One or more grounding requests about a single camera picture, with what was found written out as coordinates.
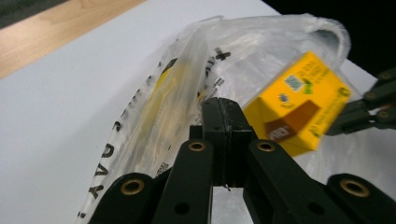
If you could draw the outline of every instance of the white surface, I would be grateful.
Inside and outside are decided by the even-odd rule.
[[[0,223],[74,222],[114,121],[186,25],[275,14],[260,0],[148,0],[0,80]]]

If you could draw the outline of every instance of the wooden floor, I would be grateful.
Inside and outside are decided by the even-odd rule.
[[[0,78],[145,0],[69,0],[0,30]]]

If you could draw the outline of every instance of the yellow box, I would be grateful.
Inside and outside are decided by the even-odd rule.
[[[244,113],[259,138],[276,141],[296,156],[318,147],[349,95],[349,87],[308,51],[250,101]]]

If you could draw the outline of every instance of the transparent plastic bag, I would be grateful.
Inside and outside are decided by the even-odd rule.
[[[244,106],[308,50],[347,82],[339,67],[349,49],[341,23],[309,14],[234,20],[218,16],[191,24],[168,47],[116,122],[96,170],[101,175],[95,175],[76,223],[88,223],[103,194],[121,175],[138,172],[154,177],[171,167],[181,143],[188,139],[190,125],[200,124],[203,100],[224,97]],[[350,86],[352,99],[359,98]],[[345,151],[332,148],[359,150],[362,137],[366,133],[325,137],[318,150],[321,154],[312,152],[297,162],[313,178],[326,181],[330,174],[342,171],[334,165],[340,164],[337,158]],[[213,223],[251,223],[241,192],[215,188]]]

